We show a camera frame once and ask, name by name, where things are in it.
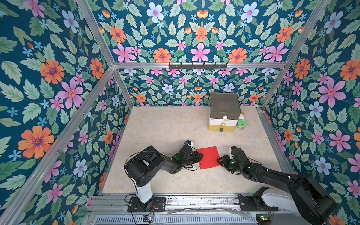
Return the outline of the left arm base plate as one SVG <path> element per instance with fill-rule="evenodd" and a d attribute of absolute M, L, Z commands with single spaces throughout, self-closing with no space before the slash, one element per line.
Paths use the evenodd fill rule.
<path fill-rule="evenodd" d="M 127 212 L 164 212 L 166 208 L 165 197 L 152 197 L 148 202 L 142 203 L 138 197 L 131 197 Z"/>

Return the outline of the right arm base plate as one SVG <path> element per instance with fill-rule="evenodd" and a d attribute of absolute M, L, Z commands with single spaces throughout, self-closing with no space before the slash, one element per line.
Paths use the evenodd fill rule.
<path fill-rule="evenodd" d="M 278 207 L 270 207 L 260 197 L 237 195 L 242 212 L 278 212 Z"/>

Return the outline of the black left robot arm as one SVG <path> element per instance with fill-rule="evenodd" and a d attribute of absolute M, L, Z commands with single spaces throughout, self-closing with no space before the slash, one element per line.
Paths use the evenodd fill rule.
<path fill-rule="evenodd" d="M 192 142 L 185 142 L 174 156 L 168 157 L 153 146 L 132 155 L 124 165 L 125 174 L 136 188 L 136 197 L 142 204 L 149 204 L 153 199 L 150 181 L 160 171 L 176 174 L 182 169 L 195 171 L 195 164 L 201 164 L 203 154 L 199 153 Z"/>

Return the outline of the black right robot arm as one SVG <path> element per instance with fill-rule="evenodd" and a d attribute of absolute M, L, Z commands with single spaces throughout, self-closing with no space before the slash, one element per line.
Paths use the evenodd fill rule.
<path fill-rule="evenodd" d="M 236 146 L 217 162 L 231 174 L 264 184 L 251 198 L 238 195 L 240 203 L 251 203 L 251 209 L 273 211 L 281 208 L 300 214 L 312 225 L 322 225 L 337 208 L 331 195 L 310 174 L 288 174 L 265 167 L 246 156 Z"/>

